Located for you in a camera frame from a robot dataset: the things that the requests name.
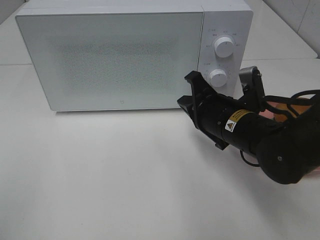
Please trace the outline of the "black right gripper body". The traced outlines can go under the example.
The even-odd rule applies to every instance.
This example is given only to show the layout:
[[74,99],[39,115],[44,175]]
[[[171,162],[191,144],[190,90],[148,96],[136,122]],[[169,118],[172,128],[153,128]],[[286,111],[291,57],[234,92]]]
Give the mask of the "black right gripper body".
[[194,120],[196,127],[215,142],[215,146],[224,150],[231,144],[225,139],[227,120],[238,110],[257,113],[258,110],[242,99],[234,99],[217,93],[205,82],[191,84]]

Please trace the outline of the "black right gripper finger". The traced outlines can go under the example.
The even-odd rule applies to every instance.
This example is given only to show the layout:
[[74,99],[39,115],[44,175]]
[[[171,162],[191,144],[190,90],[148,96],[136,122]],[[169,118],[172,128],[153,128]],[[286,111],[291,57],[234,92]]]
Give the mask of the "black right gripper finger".
[[202,74],[198,71],[191,71],[188,73],[184,79],[191,85],[191,86],[202,86],[206,87],[208,83],[203,78]]
[[194,115],[194,101],[191,95],[183,95],[177,100],[179,107],[188,115]]

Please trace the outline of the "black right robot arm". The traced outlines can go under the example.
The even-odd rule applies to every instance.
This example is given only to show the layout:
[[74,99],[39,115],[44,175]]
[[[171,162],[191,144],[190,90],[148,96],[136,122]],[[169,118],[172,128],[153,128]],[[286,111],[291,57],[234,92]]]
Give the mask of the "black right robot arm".
[[231,145],[256,158],[256,165],[279,184],[299,182],[320,165],[319,90],[265,95],[256,66],[241,69],[239,79],[243,95],[234,99],[192,71],[185,76],[191,95],[179,98],[178,105],[220,150]]

